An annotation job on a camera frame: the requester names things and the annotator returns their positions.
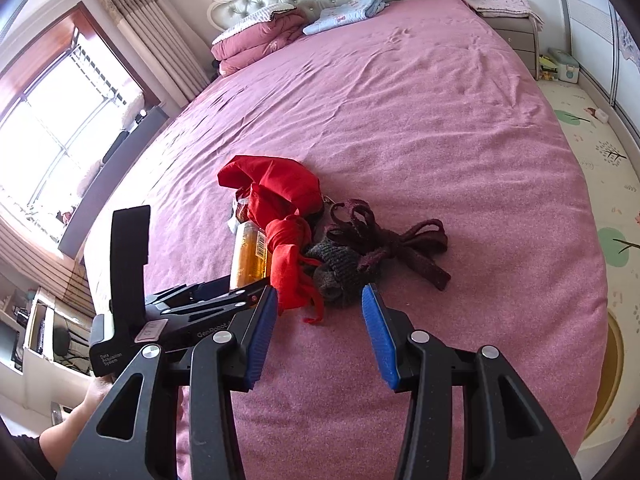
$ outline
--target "pink bedsheet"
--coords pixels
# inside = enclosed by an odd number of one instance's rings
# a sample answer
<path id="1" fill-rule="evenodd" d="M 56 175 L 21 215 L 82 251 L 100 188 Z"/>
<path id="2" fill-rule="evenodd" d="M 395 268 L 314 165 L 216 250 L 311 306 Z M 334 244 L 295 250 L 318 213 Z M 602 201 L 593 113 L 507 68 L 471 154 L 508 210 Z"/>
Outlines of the pink bedsheet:
<path id="1" fill-rule="evenodd" d="M 132 168 L 92 230 L 85 260 L 99 310 L 116 208 L 152 206 L 148 292 L 228 273 L 232 191 L 216 172 L 239 153 L 299 160 L 329 197 L 367 200 L 379 224 L 398 232 L 441 219 L 446 291 L 389 263 L 386 304 L 446 344 L 500 348 L 578 449 L 607 331 L 586 184 L 527 69 L 461 0 L 392 3 L 204 91 Z M 327 311 L 320 326 L 301 322 L 309 314 L 278 319 L 262 380 L 234 396 L 247 478 L 393 478 L 407 395 L 380 378 L 357 305 Z M 452 450 L 456 478 L 459 431 Z"/>

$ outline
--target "metal screw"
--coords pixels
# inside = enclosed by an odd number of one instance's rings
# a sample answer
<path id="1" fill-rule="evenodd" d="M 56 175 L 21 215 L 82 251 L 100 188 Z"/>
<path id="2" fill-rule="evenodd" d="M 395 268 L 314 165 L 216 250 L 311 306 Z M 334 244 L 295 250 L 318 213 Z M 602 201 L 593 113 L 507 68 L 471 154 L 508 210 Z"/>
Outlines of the metal screw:
<path id="1" fill-rule="evenodd" d="M 158 357 L 159 353 L 160 347 L 158 345 L 147 345 L 142 349 L 142 357 L 146 357 L 147 359 Z"/>
<path id="2" fill-rule="evenodd" d="M 411 332 L 411 341 L 415 343 L 427 343 L 429 341 L 429 334 L 424 330 L 415 330 Z"/>
<path id="3" fill-rule="evenodd" d="M 495 346 L 487 345 L 482 347 L 482 355 L 487 359 L 495 359 L 500 355 Z"/>
<path id="4" fill-rule="evenodd" d="M 231 341 L 233 335 L 231 332 L 228 332 L 227 330 L 221 330 L 220 332 L 216 332 L 213 335 L 213 341 L 215 341 L 216 343 L 228 343 L 229 341 Z"/>

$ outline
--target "play mat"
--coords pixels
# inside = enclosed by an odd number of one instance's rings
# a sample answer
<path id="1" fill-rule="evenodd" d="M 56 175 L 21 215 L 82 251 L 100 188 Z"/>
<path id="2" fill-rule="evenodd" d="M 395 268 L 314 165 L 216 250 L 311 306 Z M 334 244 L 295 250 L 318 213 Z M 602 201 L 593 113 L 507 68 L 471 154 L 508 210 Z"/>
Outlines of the play mat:
<path id="1" fill-rule="evenodd" d="M 640 182 L 618 137 L 577 85 L 540 81 L 580 162 L 607 262 L 609 336 L 598 401 L 581 450 L 626 433 L 640 399 Z"/>

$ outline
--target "window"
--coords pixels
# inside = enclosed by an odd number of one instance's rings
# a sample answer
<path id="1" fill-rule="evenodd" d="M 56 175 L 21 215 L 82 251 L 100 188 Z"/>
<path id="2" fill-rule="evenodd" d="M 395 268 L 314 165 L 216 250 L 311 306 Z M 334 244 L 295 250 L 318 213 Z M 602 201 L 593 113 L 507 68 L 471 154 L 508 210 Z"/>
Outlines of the window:
<path id="1" fill-rule="evenodd" d="M 63 215 L 80 202 L 81 180 L 132 125 L 132 102 L 141 102 L 142 90 L 131 81 L 126 91 L 112 85 L 91 46 L 76 28 L 71 46 L 0 121 L 0 200 L 55 241 Z"/>

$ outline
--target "brown fabric strap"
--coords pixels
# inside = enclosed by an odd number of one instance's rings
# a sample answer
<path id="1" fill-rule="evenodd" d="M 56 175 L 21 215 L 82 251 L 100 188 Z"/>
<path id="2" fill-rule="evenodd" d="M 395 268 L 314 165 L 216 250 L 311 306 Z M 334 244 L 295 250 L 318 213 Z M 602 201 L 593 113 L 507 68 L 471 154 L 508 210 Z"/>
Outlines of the brown fabric strap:
<path id="1" fill-rule="evenodd" d="M 349 216 L 347 221 L 338 218 L 341 209 Z M 335 203 L 330 215 L 334 224 L 328 227 L 327 238 L 362 256 L 358 270 L 374 267 L 385 258 L 397 258 L 438 290 L 444 290 L 449 283 L 449 273 L 433 260 L 436 254 L 447 250 L 448 239 L 440 220 L 424 220 L 398 234 L 380 227 L 369 204 L 358 199 Z"/>

